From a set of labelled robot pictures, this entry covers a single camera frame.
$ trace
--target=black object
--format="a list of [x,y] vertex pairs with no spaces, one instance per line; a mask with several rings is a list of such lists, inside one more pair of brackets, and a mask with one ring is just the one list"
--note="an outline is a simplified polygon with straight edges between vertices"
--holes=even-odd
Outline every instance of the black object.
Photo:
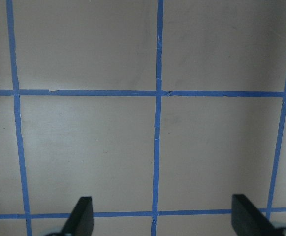
[[46,236],[90,236],[94,229],[93,202],[91,197],[81,197],[60,233]]
[[286,228],[275,228],[244,194],[232,195],[231,224],[238,236],[286,236]]

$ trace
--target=blue grid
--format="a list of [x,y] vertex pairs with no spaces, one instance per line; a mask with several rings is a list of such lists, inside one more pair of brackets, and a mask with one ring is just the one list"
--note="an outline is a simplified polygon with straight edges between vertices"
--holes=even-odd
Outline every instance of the blue grid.
[[27,235],[32,236],[31,219],[47,218],[68,218],[69,213],[56,214],[30,214],[30,204],[27,186],[27,174],[21,134],[20,96],[152,96],[156,98],[155,112],[155,139],[154,139],[154,177],[153,177],[153,202],[152,211],[134,212],[95,212],[94,217],[126,217],[126,216],[148,216],[152,217],[151,236],[156,236],[157,216],[165,215],[201,215],[201,214],[231,214],[230,209],[210,210],[175,210],[158,211],[158,180],[159,180],[159,153],[160,153],[160,117],[161,99],[168,96],[209,96],[209,97],[280,97],[282,98],[282,109],[280,115],[279,129],[277,135],[273,170],[271,175],[270,190],[266,208],[259,209],[266,213],[270,219],[272,212],[286,212],[286,207],[272,207],[275,182],[279,165],[280,150],[282,145],[285,117],[286,117],[286,80],[283,92],[262,92],[262,91],[163,91],[162,90],[162,30],[163,30],[163,0],[158,0],[157,10],[157,58],[156,58],[156,91],[130,91],[130,90],[24,90],[19,89],[16,64],[16,43],[14,34],[14,17],[12,0],[6,0],[8,34],[10,47],[10,62],[12,72],[13,90],[0,90],[0,96],[14,97],[14,114],[16,123],[17,148],[19,156],[19,168],[21,174],[21,185],[23,193],[23,205],[25,214],[0,214],[0,219],[25,219]]

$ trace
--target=gray floor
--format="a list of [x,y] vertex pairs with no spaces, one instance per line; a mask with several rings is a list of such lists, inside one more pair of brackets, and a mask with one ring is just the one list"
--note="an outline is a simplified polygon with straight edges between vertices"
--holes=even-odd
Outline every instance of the gray floor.
[[[156,90],[157,1],[13,0],[19,89]],[[0,0],[0,90],[13,90]],[[166,0],[163,91],[283,92],[286,0]],[[20,96],[30,213],[151,212],[151,96]],[[162,97],[158,211],[267,208],[282,98]],[[0,96],[0,236],[25,236],[14,100]],[[286,222],[286,118],[272,221]],[[65,218],[32,219],[32,235]],[[149,236],[152,217],[98,217],[94,236]],[[157,217],[158,236],[235,233],[230,214]]]

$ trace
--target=vertical blue tape strip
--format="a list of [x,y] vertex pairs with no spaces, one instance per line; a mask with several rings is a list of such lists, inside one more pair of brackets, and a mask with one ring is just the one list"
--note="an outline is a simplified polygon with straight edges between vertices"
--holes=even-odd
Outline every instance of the vertical blue tape strip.
[[286,117],[286,80],[285,80],[284,93],[285,93],[285,96],[283,98],[283,103],[282,103],[280,124],[279,124],[279,130],[278,130],[278,134],[277,134],[275,156],[274,156],[274,162],[273,162],[273,170],[272,170],[272,176],[271,176],[271,182],[270,182],[270,190],[269,190],[268,201],[267,201],[267,209],[266,209],[266,218],[267,219],[271,218],[276,176],[277,176],[277,170],[278,170],[278,166],[279,166],[283,132],[284,132],[284,124],[285,124],[285,117]]
[[159,185],[159,157],[160,157],[160,117],[162,96],[162,28],[163,28],[163,0],[157,5],[157,46],[156,46],[156,111],[154,137],[154,176],[153,176],[153,205],[151,236],[156,236],[158,215],[158,185]]
[[27,236],[32,236],[30,206],[29,206],[28,186],[27,186],[27,174],[26,174],[26,165],[25,165],[25,156],[24,156],[24,145],[23,145],[23,137],[21,134],[19,81],[18,81],[18,76],[17,76],[16,42],[15,42],[15,32],[14,32],[14,15],[13,15],[12,0],[6,0],[6,10],[7,10],[11,75],[12,75],[13,90],[14,90],[14,113],[15,113],[15,123],[16,123],[16,137],[17,137],[21,187],[22,187],[22,192],[23,192],[23,203],[24,203],[24,211],[25,211],[25,216],[26,216]]

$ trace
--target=floor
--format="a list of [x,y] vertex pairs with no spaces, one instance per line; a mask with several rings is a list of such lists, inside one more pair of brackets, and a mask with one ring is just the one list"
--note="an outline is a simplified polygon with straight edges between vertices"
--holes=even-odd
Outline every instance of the floor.
[[0,236],[286,223],[286,0],[0,0]]

